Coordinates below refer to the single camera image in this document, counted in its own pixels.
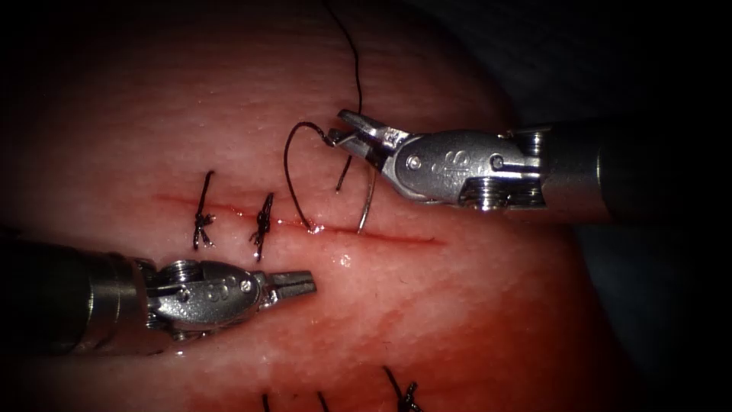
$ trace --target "blood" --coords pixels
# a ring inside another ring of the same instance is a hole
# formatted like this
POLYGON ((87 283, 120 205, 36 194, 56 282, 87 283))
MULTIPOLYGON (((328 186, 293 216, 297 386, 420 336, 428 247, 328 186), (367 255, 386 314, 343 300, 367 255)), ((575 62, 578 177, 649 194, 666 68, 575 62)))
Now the blood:
MULTIPOLYGON (((167 195, 167 194, 157 194, 153 195, 152 197, 156 201, 164 201, 164 202, 170 202, 170 203, 176 203, 176 204, 189 204, 189 205, 196 205, 198 201, 193 198, 184 198, 180 196, 174 196, 174 195, 167 195)), ((230 211, 237 217, 241 217, 246 221, 251 221, 251 219, 254 219, 257 217, 257 213, 259 212, 259 209, 256 208, 241 208, 239 206, 236 206, 234 204, 227 204, 227 203, 208 203, 207 207, 214 210, 220 210, 220 211, 230 211)), ((274 224, 277 224, 278 226, 282 227, 292 227, 301 229, 303 231, 308 231, 307 227, 305 227, 300 220, 285 220, 285 219, 279 219, 275 216, 272 216, 271 222, 274 224)), ((390 243, 405 243, 405 244, 413 244, 413 245, 428 245, 428 246, 445 246, 447 243, 443 240, 435 239, 434 237, 400 237, 400 236, 391 236, 386 234, 380 234, 380 233, 365 233, 361 232, 361 234, 357 233, 358 228, 356 227, 343 227, 343 226, 336 226, 336 225, 329 225, 325 226, 322 224, 312 224, 313 230, 310 232, 312 234, 320 235, 321 233, 328 236, 328 235, 352 235, 360 238, 367 238, 371 240, 379 240, 382 242, 390 242, 390 243)))

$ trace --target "engraved logo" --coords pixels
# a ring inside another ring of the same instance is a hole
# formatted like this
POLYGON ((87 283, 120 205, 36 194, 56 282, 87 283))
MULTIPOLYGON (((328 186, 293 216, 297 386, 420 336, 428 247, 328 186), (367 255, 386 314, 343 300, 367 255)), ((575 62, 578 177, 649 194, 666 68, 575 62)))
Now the engraved logo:
POLYGON ((470 171, 470 154, 466 150, 449 151, 442 164, 432 165, 432 171, 442 175, 461 175, 470 171))

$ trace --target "black suture thread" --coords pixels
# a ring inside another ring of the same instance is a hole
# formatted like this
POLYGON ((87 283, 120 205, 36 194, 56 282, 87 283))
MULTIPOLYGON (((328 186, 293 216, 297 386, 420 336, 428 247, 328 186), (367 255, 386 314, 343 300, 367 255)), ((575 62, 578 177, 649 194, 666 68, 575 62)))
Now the black suture thread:
POLYGON ((323 407, 323 412, 330 412, 328 404, 326 404, 326 399, 323 397, 323 393, 321 391, 318 391, 318 399, 320 400, 320 406, 323 407))
POLYGON ((196 214, 202 214, 204 212, 204 202, 206 201, 206 192, 208 192, 208 184, 211 181, 211 175, 213 175, 215 172, 213 170, 209 170, 208 173, 206 173, 206 179, 204 180, 204 189, 201 190, 201 199, 198 201, 198 210, 196 211, 196 214))
POLYGON ((198 210, 196 211, 194 221, 195 228, 193 232, 193 250, 198 250, 199 236, 204 239, 204 243, 206 243, 207 245, 213 245, 213 242, 211 242, 211 240, 208 238, 208 235, 206 234, 206 230, 204 230, 204 226, 212 224, 214 222, 214 216, 212 214, 207 214, 206 216, 203 215, 204 203, 206 201, 206 193, 208 192, 208 184, 211 180, 211 175, 213 174, 213 170, 209 170, 208 173, 206 173, 204 188, 203 190, 201 190, 201 199, 198 201, 198 210))
POLYGON ((338 185, 335 185, 336 192, 340 192, 341 186, 343 186, 343 179, 345 179, 345 174, 348 173, 348 168, 351 167, 351 160, 353 160, 353 156, 348 155, 348 158, 345 160, 345 166, 343 166, 343 171, 341 172, 341 177, 338 178, 338 185))
POLYGON ((257 213, 257 230, 249 237, 249 242, 254 240, 257 246, 257 262, 262 260, 262 249, 265 246, 265 234, 269 233, 270 214, 272 212, 272 202, 275 194, 270 192, 262 205, 262 209, 257 213))
POLYGON ((384 368, 384 371, 387 373, 389 382, 391 382, 391 386, 394 387, 394 391, 397 395, 396 397, 399 399, 396 403, 396 412, 422 412, 422 408, 420 408, 414 401, 414 392, 417 390, 417 382, 413 381, 410 383, 409 387, 406 389, 406 393, 402 395, 402 390, 399 388, 399 384, 394 378, 394 374, 388 367, 382 366, 382 368, 384 368))
POLYGON ((396 392, 396 395, 399 399, 402 398, 402 390, 399 388, 399 384, 397 383, 397 380, 394 378, 394 374, 391 373, 391 370, 386 367, 382 366, 384 368, 384 371, 387 373, 387 377, 389 378, 389 382, 391 382, 391 385, 394 387, 394 391, 396 392))
POLYGON ((292 180, 290 179, 290 170, 287 167, 287 154, 290 152, 290 143, 292 142, 292 137, 295 135, 297 129, 301 127, 309 127, 313 129, 320 135, 320 138, 323 139, 324 142, 328 142, 328 138, 326 137, 326 134, 323 133, 323 129, 318 127, 316 124, 309 121, 301 121, 300 123, 295 124, 295 127, 292 128, 290 136, 287 137, 287 142, 284 144, 284 177, 287 179, 287 187, 290 189, 290 195, 292 196, 292 201, 295 203, 297 214, 300 215, 300 219, 303 221, 305 227, 308 230, 311 230, 312 227, 310 226, 310 222, 308 222, 305 218, 303 210, 300 208, 300 202, 297 201, 297 196, 295 196, 295 190, 292 188, 292 180))
MULTIPOLYGON (((348 30, 346 30, 343 23, 338 19, 338 16, 336 16, 336 13, 330 7, 328 0, 323 0, 323 6, 333 17, 333 20, 335 20, 338 27, 341 28, 341 31, 345 35, 345 39, 348 40, 348 45, 351 47, 351 51, 353 52, 353 60, 354 60, 355 75, 356 75, 356 90, 358 91, 358 113, 361 114, 361 109, 363 108, 363 102, 364 102, 364 93, 361 90, 361 76, 358 74, 358 50, 356 50, 356 46, 355 46, 355 44, 353 44, 353 39, 351 39, 351 34, 348 33, 348 30)), ((338 179, 338 185, 335 186, 336 192, 341 190, 341 186, 343 185, 343 179, 345 179, 345 174, 348 173, 348 168, 351 167, 352 159, 353 159, 353 156, 348 155, 348 159, 345 161, 345 166, 343 166, 343 171, 341 172, 341 176, 338 179)))

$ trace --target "red incision line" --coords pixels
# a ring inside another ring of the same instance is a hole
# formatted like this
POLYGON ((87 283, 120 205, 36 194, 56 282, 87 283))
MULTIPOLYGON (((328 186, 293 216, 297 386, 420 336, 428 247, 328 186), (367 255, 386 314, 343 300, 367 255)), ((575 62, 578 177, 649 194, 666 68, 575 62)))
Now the red incision line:
MULTIPOLYGON (((164 194, 158 194, 153 195, 153 198, 157 201, 167 201, 167 202, 173 202, 178 204, 190 204, 195 206, 198 204, 198 201, 196 199, 192 198, 182 198, 178 196, 172 196, 172 195, 164 195, 164 194)), ((256 210, 246 210, 242 208, 238 208, 232 204, 218 204, 218 203, 207 203, 207 208, 213 208, 213 209, 223 209, 223 210, 229 210, 232 211, 234 214, 240 217, 246 217, 255 219, 257 217, 257 213, 259 212, 259 209, 256 210)), ((307 230, 305 226, 303 226, 302 222, 299 220, 282 220, 282 219, 276 219, 272 218, 272 222, 288 226, 288 227, 296 227, 302 230, 307 230)), ((380 235, 380 234, 373 234, 373 233, 356 233, 355 228, 347 228, 347 227, 338 227, 338 226, 328 226, 324 227, 323 225, 313 225, 314 228, 316 228, 316 232, 324 232, 324 233, 334 233, 334 234, 352 234, 354 236, 358 237, 366 237, 369 239, 375 239, 375 240, 382 240, 385 242, 396 242, 396 243, 413 243, 413 244, 422 244, 422 245, 435 245, 435 246, 444 246, 445 242, 441 240, 436 240, 434 237, 429 239, 424 238, 418 238, 418 237, 395 237, 395 236, 386 236, 386 235, 380 235)))

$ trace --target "silver metal instrument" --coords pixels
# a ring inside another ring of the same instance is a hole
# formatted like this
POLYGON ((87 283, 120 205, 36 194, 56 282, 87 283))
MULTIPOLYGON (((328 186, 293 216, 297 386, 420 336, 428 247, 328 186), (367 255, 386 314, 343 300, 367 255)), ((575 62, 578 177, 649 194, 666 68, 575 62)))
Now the silver metal instrument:
POLYGON ((212 261, 178 260, 159 272, 144 273, 147 326, 165 330, 178 342, 227 329, 317 290, 308 271, 268 275, 212 261))
POLYGON ((317 291, 308 271, 264 273, 223 262, 147 259, 0 239, 12 331, 2 352, 151 355, 317 291))
POLYGON ((326 144, 365 159, 414 202, 571 224, 662 223, 688 214, 676 197, 691 174, 669 163, 688 147, 654 116, 502 134, 415 134, 353 111, 338 117, 353 130, 331 129, 326 144))
POLYGON ((541 131, 488 134, 450 130, 412 134, 342 110, 351 133, 331 129, 330 144, 366 159, 405 198, 491 211, 543 204, 541 131))

